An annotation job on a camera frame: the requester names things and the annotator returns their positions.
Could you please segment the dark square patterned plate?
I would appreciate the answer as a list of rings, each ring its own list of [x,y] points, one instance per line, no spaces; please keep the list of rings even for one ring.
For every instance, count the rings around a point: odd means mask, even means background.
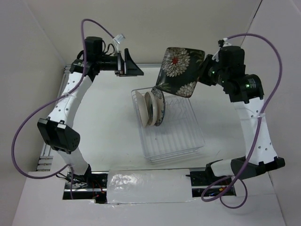
[[[168,47],[155,88],[179,97],[191,97],[204,59],[205,52],[202,50]]]

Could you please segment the orange rimmed petal pattern plate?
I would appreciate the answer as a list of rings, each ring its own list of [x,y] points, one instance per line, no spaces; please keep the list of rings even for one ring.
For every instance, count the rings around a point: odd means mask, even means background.
[[[136,95],[137,104],[138,104],[138,108],[139,108],[139,113],[140,113],[140,117],[141,117],[141,121],[142,121],[142,126],[146,127],[147,123],[148,123],[148,120],[149,120],[149,114],[148,114],[148,109],[147,109],[147,105],[146,105],[146,102],[145,102],[145,98],[137,90],[135,91],[135,95]]]

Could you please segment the blue and white patterned plate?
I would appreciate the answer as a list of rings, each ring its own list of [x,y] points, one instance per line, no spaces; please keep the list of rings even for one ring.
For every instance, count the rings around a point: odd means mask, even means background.
[[[157,102],[157,120],[155,126],[160,126],[165,116],[165,96],[164,93],[156,88],[152,88],[151,93],[155,96]]]

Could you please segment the cream plate with blue centre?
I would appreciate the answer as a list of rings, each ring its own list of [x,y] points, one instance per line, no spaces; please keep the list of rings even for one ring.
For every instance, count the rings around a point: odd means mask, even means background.
[[[149,117],[147,126],[159,126],[158,97],[151,91],[148,91],[145,93],[144,99]]]

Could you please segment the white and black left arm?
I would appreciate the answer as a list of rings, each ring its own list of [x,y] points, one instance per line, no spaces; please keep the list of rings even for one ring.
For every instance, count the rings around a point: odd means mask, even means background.
[[[56,151],[71,166],[78,185],[89,187],[93,182],[90,165],[84,160],[80,150],[80,134],[73,129],[73,122],[86,91],[91,87],[100,71],[114,71],[117,76],[143,76],[143,71],[132,60],[129,50],[124,55],[113,56],[102,52],[88,51],[85,62],[78,54],[73,61],[70,74],[61,99],[47,118],[38,120],[37,126],[44,142]]]

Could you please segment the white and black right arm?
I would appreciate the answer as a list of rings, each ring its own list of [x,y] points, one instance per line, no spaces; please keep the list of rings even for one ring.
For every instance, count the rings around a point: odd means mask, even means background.
[[[265,118],[267,101],[264,99],[260,78],[246,74],[244,55],[222,57],[219,61],[207,55],[200,66],[199,82],[206,85],[221,85],[229,95],[238,113],[246,152],[243,157],[216,160],[206,165],[205,179],[217,184],[223,176],[247,179],[285,166],[273,147]]]

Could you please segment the silver taped front panel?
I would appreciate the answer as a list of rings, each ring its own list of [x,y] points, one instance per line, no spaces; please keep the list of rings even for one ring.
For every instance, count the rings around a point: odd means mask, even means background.
[[[109,204],[181,203],[192,201],[188,169],[110,171]]]

